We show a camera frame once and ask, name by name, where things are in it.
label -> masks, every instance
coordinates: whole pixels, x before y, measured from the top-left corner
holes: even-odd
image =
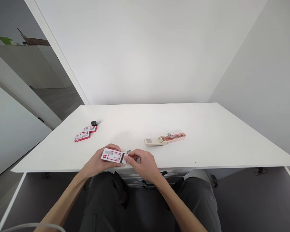
[[[108,160],[114,160],[114,161],[119,161],[120,157],[121,157],[121,153],[118,152],[114,152],[114,151],[106,151],[105,152],[107,155],[107,159]]]
[[[120,163],[121,158],[122,158],[122,154],[123,153],[120,151],[104,148],[101,159],[108,160],[108,161],[115,162],[115,163]]]
[[[83,133],[83,134],[79,134],[75,137],[75,140],[78,140],[78,139],[82,139],[82,138],[85,138],[85,137],[88,137],[88,132],[86,133]]]
[[[95,132],[96,128],[97,128],[97,126],[85,127],[84,130],[83,130],[83,133],[85,133],[85,132]]]

beige stapler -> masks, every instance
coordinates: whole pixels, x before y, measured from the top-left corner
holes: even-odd
[[[185,133],[179,133],[174,135],[171,135],[169,133],[168,136],[161,136],[158,139],[144,139],[144,142],[147,146],[163,146],[167,145],[168,143],[184,140],[185,138]]]

door frame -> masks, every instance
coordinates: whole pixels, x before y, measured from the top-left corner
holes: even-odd
[[[37,21],[38,25],[40,26],[41,30],[43,31],[45,37],[47,38],[49,44],[52,46],[54,52],[56,53],[60,63],[62,64],[63,68],[67,72],[67,75],[69,76],[70,80],[72,81],[72,84],[74,85],[76,91],[80,95],[81,99],[83,100],[85,105],[90,105],[82,87],[80,86],[77,78],[74,75],[73,70],[71,69],[67,59],[65,58],[57,40],[55,39],[55,36],[50,29],[49,25],[47,24],[42,12],[40,11],[37,3],[35,0],[24,0],[27,4],[29,10],[31,11],[33,17]]]

red and white box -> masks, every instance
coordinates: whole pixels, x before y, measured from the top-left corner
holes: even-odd
[[[96,132],[96,130],[97,130],[97,126],[85,127],[82,133],[85,133],[85,132],[92,133],[92,132]]]
[[[85,139],[89,139],[90,138],[90,133],[89,132],[85,132],[82,134],[79,134],[75,137],[74,142],[79,142]]]
[[[101,159],[115,163],[120,163],[123,152],[104,148]]]

hand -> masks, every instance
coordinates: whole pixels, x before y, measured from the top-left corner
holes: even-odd
[[[100,172],[114,167],[120,167],[121,165],[114,162],[109,162],[101,159],[101,155],[104,151],[104,148],[109,148],[112,150],[121,151],[119,146],[114,144],[109,144],[99,150],[90,158],[90,160],[85,164],[85,166],[81,169],[80,174],[82,174],[83,178],[93,177],[98,175]]]
[[[136,161],[139,157],[141,158],[140,163]],[[155,184],[155,182],[162,176],[157,167],[154,156],[148,151],[135,149],[124,159],[142,178],[153,184]]]

